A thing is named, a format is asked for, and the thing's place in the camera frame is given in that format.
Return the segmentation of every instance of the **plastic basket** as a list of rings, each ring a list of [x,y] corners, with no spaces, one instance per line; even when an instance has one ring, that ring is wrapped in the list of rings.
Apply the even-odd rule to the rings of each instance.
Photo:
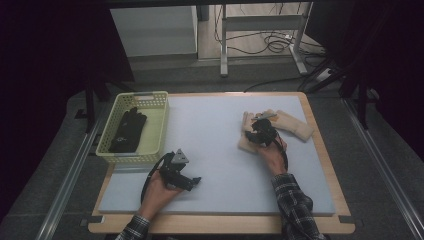
[[[109,147],[126,111],[137,107],[147,116],[136,152],[111,153]],[[168,123],[168,93],[164,91],[122,93],[113,104],[96,155],[110,163],[154,163],[162,157]]]

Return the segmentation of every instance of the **wooden frame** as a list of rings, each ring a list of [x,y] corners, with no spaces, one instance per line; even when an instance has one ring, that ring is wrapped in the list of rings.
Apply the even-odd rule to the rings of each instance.
[[[300,92],[270,92],[270,93],[190,93],[170,94],[170,97],[188,96],[298,96],[301,102],[307,124],[315,129],[312,138],[315,143],[336,213],[329,217],[315,217],[316,224],[321,233],[349,234],[355,231],[353,221],[346,204],[339,181],[334,172],[333,165],[325,148],[324,141],[315,121],[312,109],[304,93]],[[114,165],[111,164],[99,193],[93,216],[103,216],[101,223],[90,223],[88,228],[93,233],[119,233],[131,221],[131,214],[101,214],[98,211],[100,201],[109,184]],[[231,215],[171,215],[160,214],[151,223],[149,232],[152,234],[280,234],[280,216],[231,216]]]

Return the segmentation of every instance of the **plaid shirt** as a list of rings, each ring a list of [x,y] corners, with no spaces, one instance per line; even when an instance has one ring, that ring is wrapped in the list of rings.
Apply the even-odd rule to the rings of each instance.
[[[311,214],[312,199],[300,190],[294,176],[292,174],[277,175],[271,182],[282,215],[283,237],[290,240],[325,239],[324,235],[319,233]]]
[[[271,182],[282,215],[283,237],[289,240],[324,240],[324,235],[319,233],[311,215],[312,199],[303,194],[294,176],[292,174],[277,175]],[[116,240],[145,239],[148,228],[149,221],[135,215]],[[306,233],[309,238],[305,237],[299,229]]]
[[[150,222],[138,215],[134,215],[131,222],[127,224],[124,231],[118,235],[116,240],[139,240],[147,237]]]

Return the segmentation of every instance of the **white board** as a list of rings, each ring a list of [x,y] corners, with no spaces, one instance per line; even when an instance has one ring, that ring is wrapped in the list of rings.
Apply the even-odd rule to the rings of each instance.
[[[297,96],[170,97],[169,105],[165,153],[181,148],[190,161],[181,173],[189,178],[200,176],[202,180],[191,192],[180,194],[163,212],[279,212],[265,162],[237,145],[244,111],[283,110],[306,122]],[[279,133],[288,144],[289,172],[314,201],[314,215],[335,213],[312,138],[303,142],[289,132]],[[100,212],[134,212],[140,206],[140,192],[151,166],[130,172],[119,168],[112,174]]]

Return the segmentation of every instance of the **right hand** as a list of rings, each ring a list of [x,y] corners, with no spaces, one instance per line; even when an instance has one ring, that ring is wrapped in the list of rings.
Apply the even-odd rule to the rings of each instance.
[[[287,149],[287,143],[282,138],[277,136],[276,140],[282,144],[284,150]],[[287,173],[283,156],[274,142],[267,147],[257,145],[257,151],[264,158],[273,176]]]

